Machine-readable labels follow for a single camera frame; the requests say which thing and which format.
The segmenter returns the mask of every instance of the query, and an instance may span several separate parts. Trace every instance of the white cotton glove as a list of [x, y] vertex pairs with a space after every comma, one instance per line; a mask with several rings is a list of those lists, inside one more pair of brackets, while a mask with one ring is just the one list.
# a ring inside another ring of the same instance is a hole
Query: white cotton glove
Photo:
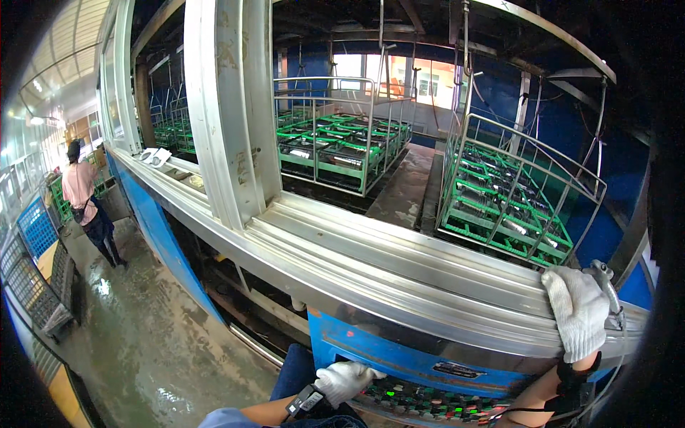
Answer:
[[552, 266], [543, 273], [542, 282], [566, 350], [564, 361], [582, 360], [601, 347], [606, 340], [609, 299], [592, 275]]
[[371, 381], [383, 379], [387, 375], [364, 364], [346, 361], [333, 363], [328, 368], [320, 368], [316, 371], [316, 376], [318, 379], [314, 381], [314, 386], [323, 392], [331, 406], [337, 409], [341, 403], [352, 400]]

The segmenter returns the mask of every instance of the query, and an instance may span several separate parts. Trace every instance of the pink shirt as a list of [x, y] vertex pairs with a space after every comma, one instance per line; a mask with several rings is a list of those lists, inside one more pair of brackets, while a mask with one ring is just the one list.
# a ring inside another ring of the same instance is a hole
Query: pink shirt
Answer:
[[88, 162], [71, 164], [66, 167], [62, 176], [62, 194], [64, 200], [69, 201], [74, 208], [83, 208], [84, 219], [81, 226], [85, 226], [97, 214], [97, 208], [90, 201], [95, 191], [93, 181], [97, 177], [97, 169]]

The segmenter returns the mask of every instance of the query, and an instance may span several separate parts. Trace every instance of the wet concrete floor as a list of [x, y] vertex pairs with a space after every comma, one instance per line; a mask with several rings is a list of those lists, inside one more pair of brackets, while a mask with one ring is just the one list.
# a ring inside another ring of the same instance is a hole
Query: wet concrete floor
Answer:
[[128, 271], [87, 237], [64, 239], [86, 292], [82, 326], [59, 345], [107, 426], [196, 427], [217, 408], [268, 400], [273, 366], [193, 301], [130, 219], [115, 226]]

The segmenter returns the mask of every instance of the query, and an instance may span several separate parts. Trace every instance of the black wrist strap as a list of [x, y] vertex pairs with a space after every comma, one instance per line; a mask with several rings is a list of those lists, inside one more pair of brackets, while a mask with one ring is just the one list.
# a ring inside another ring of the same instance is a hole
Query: black wrist strap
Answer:
[[326, 410], [332, 410], [326, 396], [313, 383], [310, 383], [286, 406], [289, 417], [304, 419]]
[[559, 364], [557, 364], [557, 376], [559, 376], [561, 383], [557, 386], [557, 394], [560, 396], [575, 394], [580, 389], [580, 386], [588, 381], [590, 375], [597, 371], [600, 363], [601, 351], [597, 353], [592, 367], [583, 371], [573, 370], [571, 363], [559, 361]]
[[587, 370], [573, 370], [573, 365], [559, 361], [557, 365], [557, 376], [561, 383], [557, 386], [559, 396], [548, 400], [542, 409], [513, 408], [507, 409], [501, 414], [511, 412], [561, 412], [567, 413], [587, 405], [590, 397], [592, 385], [588, 383], [591, 374], [597, 371], [601, 363], [601, 351], [597, 353], [597, 358], [592, 367]]

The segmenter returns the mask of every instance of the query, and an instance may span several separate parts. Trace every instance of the blue sleeve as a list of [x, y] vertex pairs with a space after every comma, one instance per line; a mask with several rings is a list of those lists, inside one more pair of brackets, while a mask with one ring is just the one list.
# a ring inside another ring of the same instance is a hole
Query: blue sleeve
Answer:
[[224, 407], [214, 410], [205, 417], [197, 428], [262, 428], [240, 413], [238, 409]]

